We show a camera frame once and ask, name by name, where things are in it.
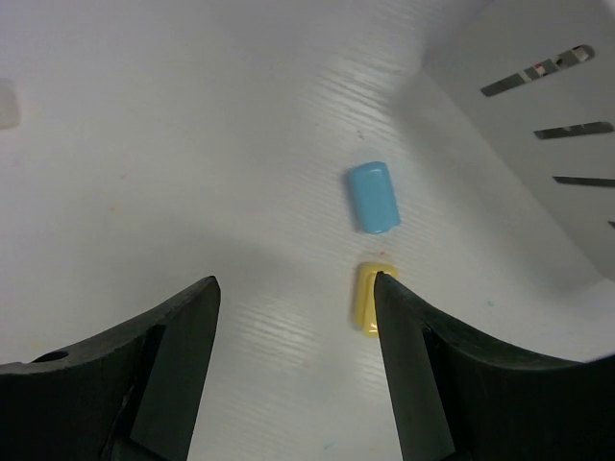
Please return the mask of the yellow small eraser cap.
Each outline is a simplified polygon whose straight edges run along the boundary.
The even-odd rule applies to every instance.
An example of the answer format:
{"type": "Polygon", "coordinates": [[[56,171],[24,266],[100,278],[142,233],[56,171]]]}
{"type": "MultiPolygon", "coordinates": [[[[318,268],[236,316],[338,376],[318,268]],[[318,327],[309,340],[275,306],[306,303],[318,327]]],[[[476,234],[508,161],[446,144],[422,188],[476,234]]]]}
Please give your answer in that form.
{"type": "Polygon", "coordinates": [[[394,278],[398,276],[394,265],[383,262],[363,262],[357,268],[353,320],[355,326],[367,337],[379,336],[374,287],[376,276],[380,272],[394,278]]]}

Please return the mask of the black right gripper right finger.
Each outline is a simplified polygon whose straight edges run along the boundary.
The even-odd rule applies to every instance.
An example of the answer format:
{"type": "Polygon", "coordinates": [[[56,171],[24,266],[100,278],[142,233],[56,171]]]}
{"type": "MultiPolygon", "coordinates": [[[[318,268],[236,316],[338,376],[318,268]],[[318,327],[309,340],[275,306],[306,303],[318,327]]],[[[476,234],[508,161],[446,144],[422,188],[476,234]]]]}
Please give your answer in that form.
{"type": "Polygon", "coordinates": [[[381,354],[405,460],[610,460],[614,359],[511,345],[380,273],[381,354]]]}

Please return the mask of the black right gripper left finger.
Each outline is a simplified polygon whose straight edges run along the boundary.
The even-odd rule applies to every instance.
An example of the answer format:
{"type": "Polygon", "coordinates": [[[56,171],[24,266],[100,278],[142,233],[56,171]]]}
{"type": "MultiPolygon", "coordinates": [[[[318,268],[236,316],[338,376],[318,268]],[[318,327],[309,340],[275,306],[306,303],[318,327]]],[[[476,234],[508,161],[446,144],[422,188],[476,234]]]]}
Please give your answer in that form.
{"type": "Polygon", "coordinates": [[[2,459],[185,460],[220,303],[207,277],[86,340],[2,365],[2,459]]]}

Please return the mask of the blue small eraser cap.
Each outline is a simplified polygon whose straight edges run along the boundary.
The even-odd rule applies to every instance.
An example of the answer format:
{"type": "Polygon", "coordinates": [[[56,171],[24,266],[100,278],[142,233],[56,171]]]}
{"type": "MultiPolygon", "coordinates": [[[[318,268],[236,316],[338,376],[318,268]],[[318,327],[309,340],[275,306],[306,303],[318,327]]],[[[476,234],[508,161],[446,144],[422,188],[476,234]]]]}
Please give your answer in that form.
{"type": "Polygon", "coordinates": [[[401,224],[393,181],[386,163],[371,161],[347,172],[351,203],[361,231],[381,234],[401,224]]]}

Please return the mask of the yellow pencil-shaped highlighter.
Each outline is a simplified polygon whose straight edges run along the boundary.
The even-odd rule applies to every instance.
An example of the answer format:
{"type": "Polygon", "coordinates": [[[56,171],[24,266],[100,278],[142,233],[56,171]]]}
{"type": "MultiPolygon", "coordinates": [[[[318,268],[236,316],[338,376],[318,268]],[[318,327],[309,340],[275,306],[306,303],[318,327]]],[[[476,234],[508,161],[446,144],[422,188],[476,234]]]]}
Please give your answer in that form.
{"type": "Polygon", "coordinates": [[[0,129],[6,130],[19,125],[21,120],[18,98],[11,80],[0,81],[0,129]]]}

